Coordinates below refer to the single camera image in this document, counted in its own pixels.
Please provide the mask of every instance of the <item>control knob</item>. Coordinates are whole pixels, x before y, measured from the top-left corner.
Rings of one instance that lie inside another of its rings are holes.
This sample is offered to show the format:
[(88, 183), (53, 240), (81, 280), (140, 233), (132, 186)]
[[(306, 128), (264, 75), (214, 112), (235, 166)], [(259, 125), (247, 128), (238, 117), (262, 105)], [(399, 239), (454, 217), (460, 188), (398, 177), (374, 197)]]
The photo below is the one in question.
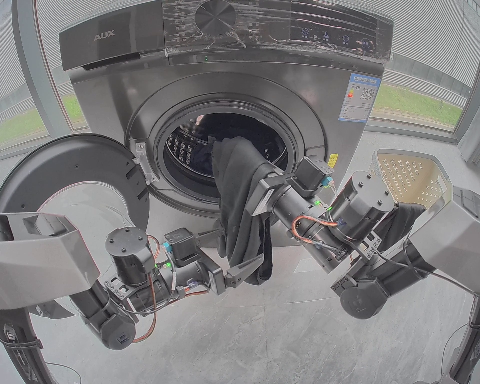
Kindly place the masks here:
[(221, 35), (232, 29), (237, 15), (225, 0), (208, 0), (195, 13), (195, 23), (206, 35)]

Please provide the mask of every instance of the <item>warning sticker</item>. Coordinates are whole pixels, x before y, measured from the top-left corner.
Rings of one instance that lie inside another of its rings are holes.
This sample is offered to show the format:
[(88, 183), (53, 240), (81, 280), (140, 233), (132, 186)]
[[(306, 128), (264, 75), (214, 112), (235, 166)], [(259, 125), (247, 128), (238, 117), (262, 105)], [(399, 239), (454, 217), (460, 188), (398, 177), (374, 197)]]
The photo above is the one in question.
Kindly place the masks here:
[(332, 153), (328, 159), (328, 166), (333, 168), (335, 166), (336, 160), (338, 159), (338, 153)]
[(366, 123), (379, 86), (378, 77), (352, 73), (338, 119)]

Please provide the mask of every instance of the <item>clothing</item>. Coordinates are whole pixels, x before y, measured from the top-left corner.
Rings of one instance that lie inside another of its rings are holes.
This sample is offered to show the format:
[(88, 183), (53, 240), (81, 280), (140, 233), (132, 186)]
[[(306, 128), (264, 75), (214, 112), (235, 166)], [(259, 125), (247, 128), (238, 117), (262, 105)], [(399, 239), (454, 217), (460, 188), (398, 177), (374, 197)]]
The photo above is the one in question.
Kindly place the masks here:
[(273, 172), (273, 165), (253, 144), (242, 138), (215, 142), (212, 169), (220, 192), (220, 222), (225, 235), (218, 254), (235, 266), (263, 253), (263, 264), (245, 281), (260, 285), (272, 275), (272, 240), (269, 215), (251, 216), (245, 205), (258, 182)]
[(386, 251), (402, 237), (404, 237), (413, 226), (413, 223), (423, 212), (425, 207), (417, 203), (398, 202), (394, 209), (374, 229), (375, 233), (382, 239), (378, 250)]

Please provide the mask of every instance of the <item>blue connector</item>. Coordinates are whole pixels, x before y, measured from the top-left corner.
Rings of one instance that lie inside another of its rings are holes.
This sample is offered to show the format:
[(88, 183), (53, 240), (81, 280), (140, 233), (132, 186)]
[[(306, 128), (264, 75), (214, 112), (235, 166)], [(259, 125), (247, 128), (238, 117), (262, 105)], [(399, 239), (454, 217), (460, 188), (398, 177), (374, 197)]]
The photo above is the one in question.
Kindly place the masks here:
[(165, 250), (167, 252), (172, 252), (172, 246), (170, 244), (168, 244), (167, 242), (164, 242), (162, 245), (165, 247)]
[(329, 187), (331, 184), (331, 182), (333, 181), (333, 179), (330, 177), (330, 176), (327, 176), (327, 177), (324, 177), (323, 180), (322, 180), (322, 185), (326, 188), (326, 187)]

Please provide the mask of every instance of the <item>aux logo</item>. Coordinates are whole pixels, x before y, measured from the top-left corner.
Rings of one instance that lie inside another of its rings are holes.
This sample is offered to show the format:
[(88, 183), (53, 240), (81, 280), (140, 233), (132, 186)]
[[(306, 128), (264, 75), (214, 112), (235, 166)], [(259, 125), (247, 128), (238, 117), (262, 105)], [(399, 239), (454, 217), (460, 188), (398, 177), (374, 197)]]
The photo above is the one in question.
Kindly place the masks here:
[(101, 40), (101, 39), (106, 39), (107, 37), (110, 37), (110, 36), (115, 36), (115, 34), (113, 33), (113, 31), (115, 31), (115, 29), (112, 29), (111, 31), (106, 31), (106, 32), (103, 32), (99, 35), (96, 35), (95, 38), (93, 39), (93, 41), (97, 41), (97, 40)]

